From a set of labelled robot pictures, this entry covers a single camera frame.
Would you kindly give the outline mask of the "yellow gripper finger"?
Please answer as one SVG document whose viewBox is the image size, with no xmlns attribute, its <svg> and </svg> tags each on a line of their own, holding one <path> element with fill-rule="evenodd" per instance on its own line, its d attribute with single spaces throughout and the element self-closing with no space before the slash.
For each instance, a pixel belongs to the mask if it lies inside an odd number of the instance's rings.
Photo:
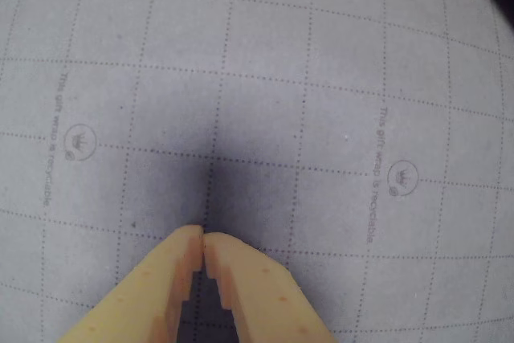
<svg viewBox="0 0 514 343">
<path fill-rule="evenodd" d="M 224 233 L 203 236 L 206 273 L 218 285 L 241 342 L 334 342 L 289 270 Z"/>
<path fill-rule="evenodd" d="M 203 229 L 179 227 L 159 243 L 61 342 L 175 342 L 193 273 L 202 269 Z"/>
</svg>

